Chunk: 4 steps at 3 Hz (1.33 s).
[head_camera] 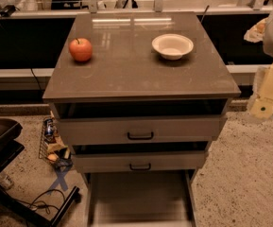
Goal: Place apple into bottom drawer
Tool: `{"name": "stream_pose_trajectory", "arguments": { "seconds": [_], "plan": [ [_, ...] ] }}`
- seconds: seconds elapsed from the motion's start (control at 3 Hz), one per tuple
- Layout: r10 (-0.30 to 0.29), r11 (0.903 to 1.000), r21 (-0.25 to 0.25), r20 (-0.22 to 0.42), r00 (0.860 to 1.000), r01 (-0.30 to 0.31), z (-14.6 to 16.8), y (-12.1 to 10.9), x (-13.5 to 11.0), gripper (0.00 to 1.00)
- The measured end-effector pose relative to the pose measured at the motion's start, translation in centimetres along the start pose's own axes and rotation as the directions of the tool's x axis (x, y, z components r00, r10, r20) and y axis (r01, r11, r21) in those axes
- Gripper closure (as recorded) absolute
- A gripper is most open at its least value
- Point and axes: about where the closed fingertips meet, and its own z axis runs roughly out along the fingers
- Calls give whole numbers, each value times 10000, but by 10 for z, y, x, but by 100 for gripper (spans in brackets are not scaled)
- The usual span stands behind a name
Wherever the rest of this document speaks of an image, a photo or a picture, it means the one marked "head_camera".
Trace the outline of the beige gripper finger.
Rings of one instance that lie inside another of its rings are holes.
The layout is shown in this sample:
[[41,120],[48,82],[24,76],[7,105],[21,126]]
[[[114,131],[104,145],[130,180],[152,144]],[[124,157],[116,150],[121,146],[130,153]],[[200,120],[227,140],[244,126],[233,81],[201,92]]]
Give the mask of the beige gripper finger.
[[273,114],[273,63],[259,67],[253,81],[253,95],[248,101],[248,112],[259,119]]
[[244,39],[251,43],[261,42],[264,38],[266,19],[262,19],[244,35]]

